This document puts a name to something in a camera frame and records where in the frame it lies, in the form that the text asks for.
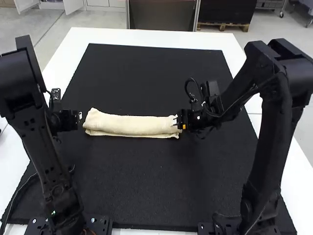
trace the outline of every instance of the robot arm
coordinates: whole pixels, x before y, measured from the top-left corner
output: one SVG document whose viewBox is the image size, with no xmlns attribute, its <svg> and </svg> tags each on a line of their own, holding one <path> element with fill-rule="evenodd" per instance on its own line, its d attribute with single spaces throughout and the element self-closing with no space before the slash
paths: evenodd
<svg viewBox="0 0 313 235">
<path fill-rule="evenodd" d="M 245 52 L 246 62 L 221 94 L 214 81 L 199 86 L 188 79 L 185 90 L 191 109 L 180 110 L 177 119 L 179 129 L 218 128 L 232 121 L 254 94 L 259 93 L 263 99 L 254 163 L 242 192 L 242 221 L 236 231 L 241 235 L 254 234 L 257 222 L 273 221 L 277 215 L 292 136 L 313 91 L 313 60 L 288 41 L 276 39 L 268 45 L 249 42 Z M 199 98 L 188 92 L 191 81 L 198 87 Z"/>
<path fill-rule="evenodd" d="M 53 110 L 48 108 L 30 37 L 19 37 L 16 44 L 17 51 L 0 57 L 0 113 L 21 137 L 39 175 L 52 233 L 79 235 L 84 225 L 83 206 L 53 143 L 57 132 L 77 129 L 79 115 L 60 108 L 59 89 L 51 94 Z"/>
</svg>

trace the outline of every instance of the floor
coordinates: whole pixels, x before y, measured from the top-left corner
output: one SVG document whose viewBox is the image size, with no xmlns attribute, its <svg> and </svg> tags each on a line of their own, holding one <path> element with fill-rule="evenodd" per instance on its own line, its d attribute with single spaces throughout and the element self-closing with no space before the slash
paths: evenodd
<svg viewBox="0 0 313 235">
<path fill-rule="evenodd" d="M 286 38 L 313 57 L 313 25 L 304 27 L 309 19 L 306 9 L 297 6 L 292 14 L 289 13 L 290 10 L 291 6 L 288 6 L 282 19 L 278 17 L 278 12 L 257 11 L 248 33 L 235 27 L 227 27 L 225 33 L 233 33 L 242 48 L 253 40 L 268 43 L 273 38 Z M 15 37 L 30 34 L 43 70 L 73 26 L 126 28 L 126 16 L 125 13 L 101 11 L 78 11 L 67 16 L 63 10 L 39 9 L 18 15 L 14 8 L 0 8 L 0 53 L 14 50 Z M 216 27 L 207 27 L 201 29 L 201 32 L 219 31 Z M 306 107 L 294 135 L 313 166 L 312 117 L 313 100 Z"/>
</svg>

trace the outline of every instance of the black cable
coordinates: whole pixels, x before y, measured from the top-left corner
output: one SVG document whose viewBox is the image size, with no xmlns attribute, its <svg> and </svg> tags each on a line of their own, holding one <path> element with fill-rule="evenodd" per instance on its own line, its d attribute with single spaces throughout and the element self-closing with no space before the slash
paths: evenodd
<svg viewBox="0 0 313 235">
<path fill-rule="evenodd" d="M 48 91 L 48 90 L 47 90 L 47 93 L 50 95 L 50 98 L 51 98 L 51 107 L 49 107 L 49 108 L 50 108 L 50 110 L 53 110 L 54 104 L 53 104 L 53 96 L 52 96 L 52 93 L 51 93 L 50 91 Z"/>
<path fill-rule="evenodd" d="M 25 185 L 27 185 L 28 182 L 30 182 L 30 180 L 33 179 L 33 178 L 35 178 L 35 176 L 37 176 L 37 175 L 38 175 L 37 173 L 32 174 L 32 175 L 26 180 L 26 182 L 25 182 L 18 190 L 16 190 L 14 196 L 12 197 L 11 204 L 10 204 L 10 207 L 9 207 L 9 211 L 8 211 L 8 213 L 6 214 L 6 218 L 5 218 L 5 220 L 3 221 L 2 225 L 1 225 L 1 228 L 0 228 L 0 235 L 3 235 L 4 232 L 5 232 L 5 227 L 6 227 L 6 225 L 7 225 L 8 218 L 10 217 L 11 209 L 12 209 L 12 206 L 13 206 L 13 204 L 14 204 L 14 201 L 15 201 L 16 196 L 17 196 L 18 193 L 23 189 L 23 187 L 24 187 Z"/>
<path fill-rule="evenodd" d="M 73 167 L 69 170 L 69 173 L 73 173 L 74 170 L 75 170 L 75 167 L 76 167 L 76 166 L 73 165 Z M 15 200 L 16 200 L 18 194 L 20 193 L 20 191 L 21 191 L 24 187 L 27 186 L 26 189 L 28 189 L 28 188 L 30 187 L 30 182 L 31 182 L 31 180 L 32 180 L 32 179 L 35 179 L 36 177 L 38 177 L 38 173 L 37 173 L 37 172 L 34 173 L 34 174 L 32 174 L 32 175 L 26 180 L 26 182 L 25 182 L 24 184 L 22 184 L 22 186 L 21 186 L 19 189 L 17 189 L 17 190 L 15 191 L 15 193 L 14 193 L 12 199 L 11 199 L 10 207 L 9 207 L 8 213 L 6 214 L 6 218 L 4 219 L 3 223 L 1 224 L 1 227 L 0 227 L 0 235 L 3 235 L 4 232 L 5 232 L 5 227 L 6 227 L 6 225 L 7 225 L 8 219 L 9 219 L 10 216 L 11 216 L 11 210 L 12 210 L 13 206 L 15 205 Z"/>
<path fill-rule="evenodd" d="M 185 81 L 185 92 L 186 92 L 186 94 L 188 95 L 190 101 L 194 101 L 194 100 L 195 100 L 195 97 L 192 96 L 192 93 L 190 93 L 190 92 L 188 91 L 188 84 L 189 84 L 190 82 L 193 82 L 193 83 L 196 84 L 197 89 L 198 89 L 198 92 L 199 92 L 199 95 L 200 95 L 200 98 L 201 98 L 201 103 L 204 102 L 204 97 L 203 97 L 203 94 L 202 94 L 202 92 L 201 92 L 201 87 L 199 86 L 199 84 L 197 83 L 197 81 L 196 81 L 194 78 L 192 78 L 192 77 L 189 77 L 189 78 Z"/>
</svg>

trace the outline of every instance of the cream towel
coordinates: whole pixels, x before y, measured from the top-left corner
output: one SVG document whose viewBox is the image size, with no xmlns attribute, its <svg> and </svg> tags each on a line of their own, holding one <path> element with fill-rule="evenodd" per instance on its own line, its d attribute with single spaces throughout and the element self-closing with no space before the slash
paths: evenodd
<svg viewBox="0 0 313 235">
<path fill-rule="evenodd" d="M 91 136 L 125 136 L 146 138 L 179 138 L 181 130 L 173 126 L 174 118 L 149 116 L 119 116 L 91 108 L 83 127 Z"/>
</svg>

